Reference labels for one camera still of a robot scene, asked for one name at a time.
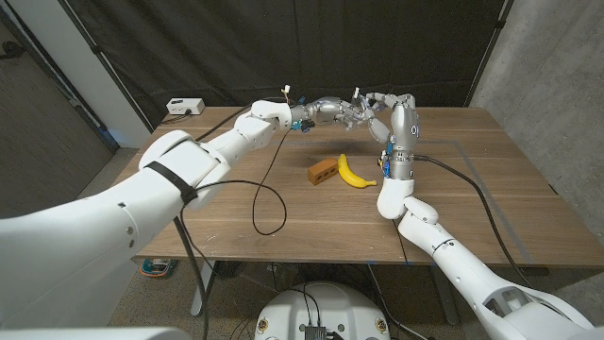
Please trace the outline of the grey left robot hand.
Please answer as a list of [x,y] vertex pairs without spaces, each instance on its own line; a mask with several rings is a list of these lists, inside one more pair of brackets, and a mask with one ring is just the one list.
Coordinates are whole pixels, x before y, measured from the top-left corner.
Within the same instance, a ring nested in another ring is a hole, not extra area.
[[321,97],[291,108],[292,130],[309,132],[316,127],[340,126],[351,130],[375,117],[364,104],[355,106],[339,97]]

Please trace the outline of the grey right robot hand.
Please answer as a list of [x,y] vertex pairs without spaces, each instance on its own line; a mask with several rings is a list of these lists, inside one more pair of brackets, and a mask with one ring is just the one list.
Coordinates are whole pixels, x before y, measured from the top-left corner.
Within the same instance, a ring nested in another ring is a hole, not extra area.
[[379,105],[390,108],[391,129],[388,129],[377,118],[368,119],[368,127],[372,137],[385,149],[378,162],[382,168],[383,177],[387,179],[412,179],[413,154],[419,138],[419,118],[416,111],[415,97],[410,94],[368,93],[367,101],[374,100],[372,108]]

